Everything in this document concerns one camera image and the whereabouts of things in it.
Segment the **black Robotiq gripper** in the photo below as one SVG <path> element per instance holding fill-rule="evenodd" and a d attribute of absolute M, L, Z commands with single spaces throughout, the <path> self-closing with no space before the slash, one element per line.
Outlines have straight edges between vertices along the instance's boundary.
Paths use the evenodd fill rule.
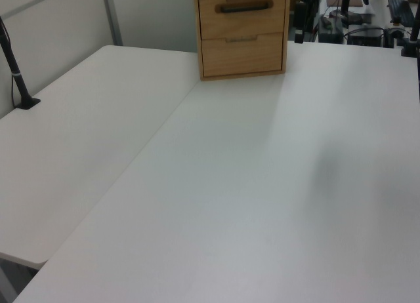
<path fill-rule="evenodd" d="M 294 28 L 295 28 L 295 43 L 304 43 L 305 32 L 303 29 L 306 25 L 306 15 L 307 15 L 308 5 L 303 1 L 295 3 L 294 10 Z"/>

